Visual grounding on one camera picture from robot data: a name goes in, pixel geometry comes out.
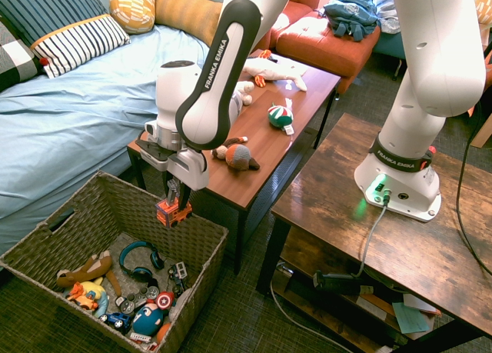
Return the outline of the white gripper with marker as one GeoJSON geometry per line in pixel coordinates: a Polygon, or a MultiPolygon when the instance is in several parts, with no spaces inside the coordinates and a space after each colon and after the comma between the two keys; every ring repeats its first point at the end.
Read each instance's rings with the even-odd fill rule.
{"type": "Polygon", "coordinates": [[[209,174],[207,159],[202,152],[186,148],[168,157],[168,169],[165,172],[166,199],[173,199],[173,178],[180,180],[178,210],[184,211],[191,190],[197,191],[208,185],[209,174]]]}

